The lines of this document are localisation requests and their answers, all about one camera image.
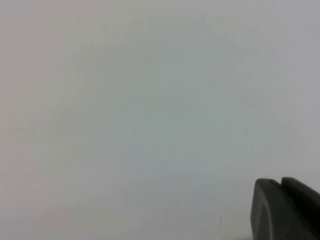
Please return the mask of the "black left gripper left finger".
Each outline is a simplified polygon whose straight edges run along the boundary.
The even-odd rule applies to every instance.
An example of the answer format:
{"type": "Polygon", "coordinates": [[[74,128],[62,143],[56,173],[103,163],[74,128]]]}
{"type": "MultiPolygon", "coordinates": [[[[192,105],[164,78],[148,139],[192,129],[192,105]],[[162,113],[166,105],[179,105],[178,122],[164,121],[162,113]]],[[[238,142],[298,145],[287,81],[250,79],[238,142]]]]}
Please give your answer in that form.
{"type": "Polygon", "coordinates": [[[254,240],[304,239],[304,225],[297,208],[272,179],[260,178],[255,182],[250,224],[254,240]]]}

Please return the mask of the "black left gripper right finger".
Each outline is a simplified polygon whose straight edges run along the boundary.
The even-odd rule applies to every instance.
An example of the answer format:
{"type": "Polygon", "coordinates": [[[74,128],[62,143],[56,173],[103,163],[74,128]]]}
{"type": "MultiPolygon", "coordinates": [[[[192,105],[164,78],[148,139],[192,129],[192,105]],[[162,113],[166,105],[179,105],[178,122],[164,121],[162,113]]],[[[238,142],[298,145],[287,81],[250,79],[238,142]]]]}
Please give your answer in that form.
{"type": "Polygon", "coordinates": [[[305,223],[320,239],[320,193],[293,177],[283,177],[281,187],[288,194],[305,223]]]}

